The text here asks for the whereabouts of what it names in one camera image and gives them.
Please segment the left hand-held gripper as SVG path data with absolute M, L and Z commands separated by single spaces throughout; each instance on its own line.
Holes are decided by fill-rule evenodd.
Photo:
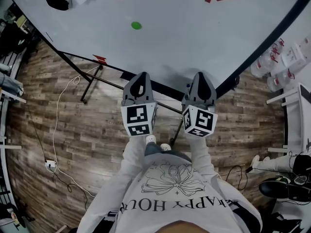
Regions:
M 123 90 L 121 103 L 123 125 L 129 137 L 147 136 L 153 133 L 157 117 L 157 102 L 148 73 L 133 77 Z

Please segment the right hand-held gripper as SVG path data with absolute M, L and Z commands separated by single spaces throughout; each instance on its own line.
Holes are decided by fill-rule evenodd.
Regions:
M 216 90 L 203 72 L 198 72 L 192 81 L 189 95 L 182 100 L 184 131 L 196 137 L 214 133 L 218 115 L 215 113 Z

